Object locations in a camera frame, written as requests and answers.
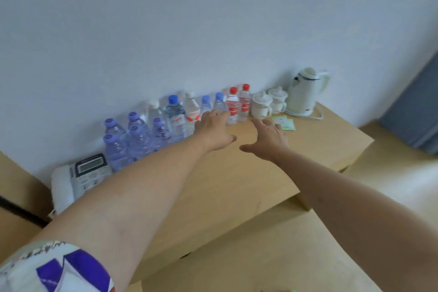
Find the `curtain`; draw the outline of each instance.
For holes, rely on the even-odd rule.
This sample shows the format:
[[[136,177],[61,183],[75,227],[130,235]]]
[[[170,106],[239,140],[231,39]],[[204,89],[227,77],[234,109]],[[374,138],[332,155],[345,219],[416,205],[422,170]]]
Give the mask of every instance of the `curtain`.
[[[407,145],[438,154],[438,53],[379,122]]]

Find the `person's left hand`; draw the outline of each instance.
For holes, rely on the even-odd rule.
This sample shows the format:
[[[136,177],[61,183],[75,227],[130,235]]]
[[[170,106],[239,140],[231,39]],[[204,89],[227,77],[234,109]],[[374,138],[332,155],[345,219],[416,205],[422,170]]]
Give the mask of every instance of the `person's left hand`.
[[[201,138],[206,152],[225,148],[237,140],[237,136],[227,134],[225,124],[229,112],[220,113],[219,110],[204,112],[201,120],[194,124],[194,135]]]

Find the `hand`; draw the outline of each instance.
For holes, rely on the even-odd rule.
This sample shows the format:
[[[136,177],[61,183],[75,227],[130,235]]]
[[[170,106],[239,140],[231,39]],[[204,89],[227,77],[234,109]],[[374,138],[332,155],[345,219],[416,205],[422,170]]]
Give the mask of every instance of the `hand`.
[[[201,120],[194,124],[194,135],[202,137],[206,152],[225,148],[237,140],[237,136],[225,132],[228,116],[228,111],[222,113],[219,110],[204,112]]]
[[[275,163],[275,157],[278,153],[289,150],[287,136],[279,124],[274,124],[269,119],[252,118],[251,122],[257,129],[257,141],[254,144],[240,146],[240,150],[253,153],[261,159]]]

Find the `white telephone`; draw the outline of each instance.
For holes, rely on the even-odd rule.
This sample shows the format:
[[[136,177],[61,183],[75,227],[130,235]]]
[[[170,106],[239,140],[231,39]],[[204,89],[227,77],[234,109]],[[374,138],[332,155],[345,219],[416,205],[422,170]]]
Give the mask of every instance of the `white telephone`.
[[[110,175],[112,175],[111,167],[103,154],[55,169],[52,173],[52,199],[55,215],[59,215]]]

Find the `floor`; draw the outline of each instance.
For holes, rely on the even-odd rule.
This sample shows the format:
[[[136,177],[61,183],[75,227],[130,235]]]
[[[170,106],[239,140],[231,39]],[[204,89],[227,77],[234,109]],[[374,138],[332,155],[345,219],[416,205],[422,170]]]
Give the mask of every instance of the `floor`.
[[[345,173],[438,226],[438,159],[405,146],[377,124],[375,142]],[[286,201],[142,282],[144,292],[380,291],[316,214]]]

